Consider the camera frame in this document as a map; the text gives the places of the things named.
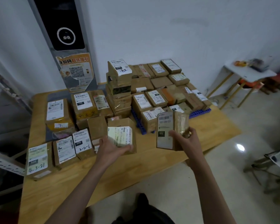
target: white table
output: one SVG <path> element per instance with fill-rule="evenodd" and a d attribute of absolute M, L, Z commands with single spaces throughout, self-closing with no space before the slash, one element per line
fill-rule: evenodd
<path fill-rule="evenodd" d="M 250 82 L 250 83 L 258 81 L 258 83 L 256 83 L 253 86 L 253 88 L 249 91 L 249 93 L 245 96 L 245 98 L 241 101 L 241 103 L 239 103 L 239 105 L 237 107 L 240 107 L 243 104 L 243 102 L 250 96 L 250 94 L 258 86 L 258 84 L 261 83 L 262 79 L 267 78 L 267 77 L 273 77 L 273 76 L 277 75 L 275 72 L 273 72 L 273 71 L 271 71 L 269 69 L 264 71 L 264 72 L 258 72 L 256 70 L 250 68 L 250 67 L 237 67 L 237 66 L 234 66 L 233 63 L 225 64 L 224 67 L 226 69 L 228 69 L 229 71 L 231 71 L 231 73 L 207 96 L 207 98 L 209 98 L 217 89 L 219 89 L 220 86 L 222 86 L 233 74 L 237 74 L 239 76 L 239 80 L 237 82 L 235 82 L 229 88 L 229 90 L 227 90 L 227 92 L 224 94 L 225 96 L 227 96 L 242 79 L 244 79 L 245 82 L 242 83 L 239 86 L 239 88 L 237 88 L 237 90 L 225 101 L 225 103 L 220 107 L 220 109 L 224 108 L 224 106 L 246 84 L 246 81 Z"/>

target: person's left hand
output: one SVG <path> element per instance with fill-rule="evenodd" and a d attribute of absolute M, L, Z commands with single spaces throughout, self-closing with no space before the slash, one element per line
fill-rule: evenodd
<path fill-rule="evenodd" d="M 96 164 L 108 168 L 118 157 L 127 151 L 133 151 L 133 145 L 116 147 L 108 139 L 108 136 L 104 136 L 100 139 L 100 147 L 98 148 L 98 153 L 96 155 Z"/>

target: hand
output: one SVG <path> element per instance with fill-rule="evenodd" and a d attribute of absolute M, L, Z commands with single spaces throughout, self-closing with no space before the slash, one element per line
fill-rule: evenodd
<path fill-rule="evenodd" d="M 179 142 L 185 154 L 190 159 L 190 168 L 195 172 L 207 165 L 207 162 L 202 153 L 201 144 L 196 130 L 189 127 L 189 131 L 192 133 L 189 138 L 184 138 L 176 131 L 169 131 L 169 136 Z"/>
<path fill-rule="evenodd" d="M 116 147 L 108 139 L 108 136 L 104 136 L 100 139 L 100 147 L 96 156 L 96 164 L 108 168 L 114 163 L 118 157 L 123 155 L 127 151 L 132 151 L 132 145 L 126 145 L 124 147 Z"/>

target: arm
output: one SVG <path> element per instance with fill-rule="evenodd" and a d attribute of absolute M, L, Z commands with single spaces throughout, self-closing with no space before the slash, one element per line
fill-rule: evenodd
<path fill-rule="evenodd" d="M 45 224 L 78 223 L 96 185 L 106 169 L 123 153 L 132 149 L 132 145 L 117 148 L 108 140 L 107 136 L 100 139 L 100 148 L 94 165 Z"/>
<path fill-rule="evenodd" d="M 190 167 L 197 182 L 203 221 L 205 224 L 236 224 L 204 158 L 197 132 L 194 128 L 190 128 L 190 132 L 192 134 L 187 139 L 175 131 L 170 131 L 169 134 L 180 143 L 190 159 Z"/>

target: qr code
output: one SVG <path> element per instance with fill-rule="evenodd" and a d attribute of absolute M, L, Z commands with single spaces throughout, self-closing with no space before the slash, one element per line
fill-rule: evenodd
<path fill-rule="evenodd" d="M 73 78 L 85 77 L 83 67 L 70 67 L 70 73 Z"/>

